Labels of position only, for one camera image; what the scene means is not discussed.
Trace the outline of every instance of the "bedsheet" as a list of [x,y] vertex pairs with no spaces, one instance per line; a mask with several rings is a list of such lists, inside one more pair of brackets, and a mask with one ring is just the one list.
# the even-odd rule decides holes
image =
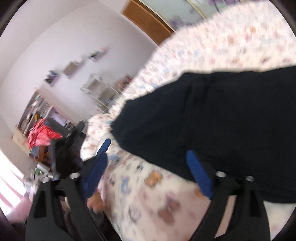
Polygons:
[[[196,183],[119,147],[110,134],[110,124],[124,103],[177,80],[187,71],[265,71],[295,64],[296,37],[269,1],[229,7],[210,20],[182,28],[156,49],[110,112],[89,120],[81,148],[81,158],[87,160],[106,138],[112,140],[99,190],[122,240],[189,240],[210,204]],[[217,236],[227,228],[234,201],[231,196]],[[274,238],[295,204],[264,205]]]

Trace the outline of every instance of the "red cloth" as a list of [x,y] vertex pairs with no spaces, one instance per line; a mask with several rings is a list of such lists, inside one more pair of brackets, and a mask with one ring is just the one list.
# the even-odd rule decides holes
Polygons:
[[29,133],[29,148],[35,146],[49,146],[52,139],[60,139],[63,136],[44,125],[45,119],[41,119]]

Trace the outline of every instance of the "black garment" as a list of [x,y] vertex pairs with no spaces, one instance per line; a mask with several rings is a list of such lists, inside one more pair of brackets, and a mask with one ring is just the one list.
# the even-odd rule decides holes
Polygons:
[[271,202],[296,202],[296,67],[185,73],[127,101],[111,125],[119,145],[193,180],[187,150],[218,171],[251,175]]

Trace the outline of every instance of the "brown wooden panel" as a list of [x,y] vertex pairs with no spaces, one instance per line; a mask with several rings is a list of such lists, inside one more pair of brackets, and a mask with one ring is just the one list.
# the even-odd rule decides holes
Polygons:
[[135,23],[158,45],[173,32],[155,13],[138,1],[131,0],[123,15]]

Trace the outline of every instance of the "pink curtain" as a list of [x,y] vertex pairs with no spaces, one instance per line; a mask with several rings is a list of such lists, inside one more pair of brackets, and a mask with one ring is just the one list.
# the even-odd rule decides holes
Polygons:
[[23,174],[0,150],[0,208],[5,215],[16,207],[25,194]]

